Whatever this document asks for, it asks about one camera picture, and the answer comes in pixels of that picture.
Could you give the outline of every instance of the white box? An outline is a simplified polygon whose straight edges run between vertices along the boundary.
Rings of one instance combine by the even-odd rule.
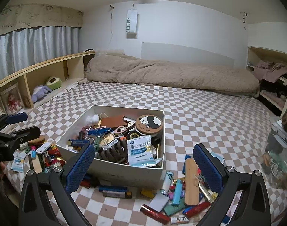
[[[56,143],[63,158],[67,161],[77,153],[66,149],[67,140],[77,135],[82,127],[90,125],[90,117],[94,114],[106,113],[109,117],[124,114],[126,117],[136,120],[139,116],[151,114],[159,117],[163,122],[163,129],[158,134],[161,137],[161,157],[160,168],[150,167],[132,167],[124,164],[112,163],[94,159],[91,163],[88,173],[95,175],[99,179],[107,180],[115,185],[135,186],[157,189],[163,181],[160,181],[161,173],[164,164],[165,154],[165,125],[164,112],[151,109],[125,108],[94,105],[84,112],[63,134],[60,140]]]

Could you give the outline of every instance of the framed bear picture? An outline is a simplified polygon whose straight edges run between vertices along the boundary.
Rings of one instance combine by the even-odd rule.
[[[18,89],[18,83],[2,91],[0,95],[7,114],[16,114],[23,109],[23,101]]]

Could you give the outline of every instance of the beige valance with bear print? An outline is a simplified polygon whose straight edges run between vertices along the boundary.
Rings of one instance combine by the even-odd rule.
[[[0,14],[0,35],[22,28],[69,26],[82,27],[83,12],[49,4],[7,6]]]

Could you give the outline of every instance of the beige blanket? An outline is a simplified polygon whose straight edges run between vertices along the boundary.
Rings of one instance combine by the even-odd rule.
[[[254,95],[259,81],[245,69],[144,60],[127,55],[102,55],[89,61],[89,81],[135,83],[176,88],[208,89]]]

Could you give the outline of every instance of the checkered bedsheet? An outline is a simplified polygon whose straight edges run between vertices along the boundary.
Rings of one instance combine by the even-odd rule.
[[[203,143],[215,153],[223,154],[226,165],[238,172],[262,170],[258,162],[270,130],[269,114],[254,98],[238,98],[214,92],[134,84],[89,82],[71,89],[34,109],[27,121],[14,130],[33,125],[41,129],[49,141],[57,141],[65,130],[92,105],[150,108],[163,110],[166,127],[165,170],[182,177],[186,154],[193,146]],[[25,173],[29,170],[28,158],[24,173],[6,166],[6,175],[18,192]],[[271,188],[265,178],[269,195],[271,220],[287,206],[287,190]],[[79,187],[72,198],[92,225],[160,225],[139,211],[149,199],[140,195],[140,189],[129,188],[132,199],[103,197],[98,189]],[[52,192],[48,192],[51,205],[61,224],[66,225]],[[231,216],[240,194],[230,207]]]

